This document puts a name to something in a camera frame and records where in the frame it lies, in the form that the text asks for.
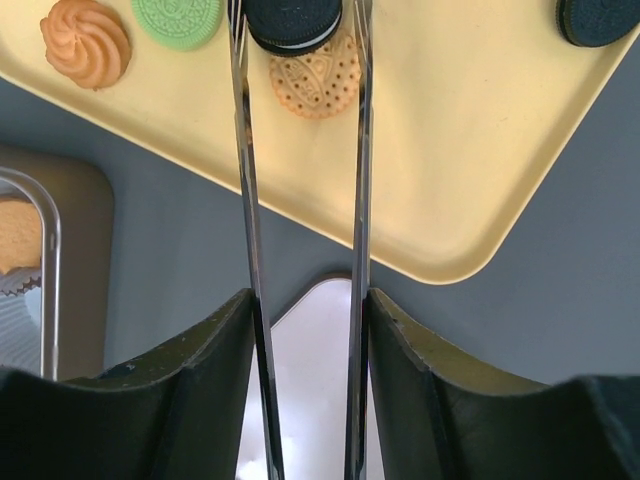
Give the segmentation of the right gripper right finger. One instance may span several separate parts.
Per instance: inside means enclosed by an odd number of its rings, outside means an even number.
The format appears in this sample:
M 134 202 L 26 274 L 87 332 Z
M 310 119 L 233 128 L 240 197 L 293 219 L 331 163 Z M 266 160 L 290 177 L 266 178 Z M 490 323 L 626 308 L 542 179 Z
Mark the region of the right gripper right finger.
M 389 479 L 635 479 L 639 379 L 546 385 L 479 360 L 369 294 L 370 365 Z

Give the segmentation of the orange swirl cookie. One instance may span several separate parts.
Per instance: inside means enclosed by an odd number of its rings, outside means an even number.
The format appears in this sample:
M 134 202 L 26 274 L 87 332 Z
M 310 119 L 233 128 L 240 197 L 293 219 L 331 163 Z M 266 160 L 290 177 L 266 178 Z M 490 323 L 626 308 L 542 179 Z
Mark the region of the orange swirl cookie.
M 98 1 L 58 1 L 40 20 L 47 62 L 83 89 L 115 85 L 132 58 L 120 15 Z

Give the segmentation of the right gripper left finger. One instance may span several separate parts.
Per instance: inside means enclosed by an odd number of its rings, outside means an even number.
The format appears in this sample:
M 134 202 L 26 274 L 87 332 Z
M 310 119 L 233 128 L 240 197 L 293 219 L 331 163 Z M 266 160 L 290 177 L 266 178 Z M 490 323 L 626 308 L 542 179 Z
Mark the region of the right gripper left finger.
M 1 371 L 5 479 L 231 479 L 254 347 L 252 293 L 94 378 Z

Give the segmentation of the metal tongs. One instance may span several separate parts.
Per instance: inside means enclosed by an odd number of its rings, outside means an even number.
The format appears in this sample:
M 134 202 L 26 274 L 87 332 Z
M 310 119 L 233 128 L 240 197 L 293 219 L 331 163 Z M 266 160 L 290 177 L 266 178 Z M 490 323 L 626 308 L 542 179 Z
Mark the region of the metal tongs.
M 355 8 L 355 40 L 361 67 L 359 80 L 358 148 L 356 199 L 354 214 L 352 293 L 350 311 L 348 382 L 344 476 L 364 479 L 367 476 L 367 391 L 368 333 L 367 295 L 370 282 L 370 222 L 372 190 L 373 139 L 373 46 L 372 7 L 370 1 L 357 1 Z M 248 248 L 252 315 L 261 392 L 263 431 L 267 475 L 271 479 L 285 476 L 284 457 L 278 411 L 276 372 L 273 358 L 271 327 L 263 313 L 260 221 L 258 212 L 257 175 L 251 124 L 250 89 L 247 78 L 248 31 L 245 4 L 231 1 L 227 7 L 229 26 L 231 79 L 235 103 L 235 130 L 239 162 L 244 222 Z

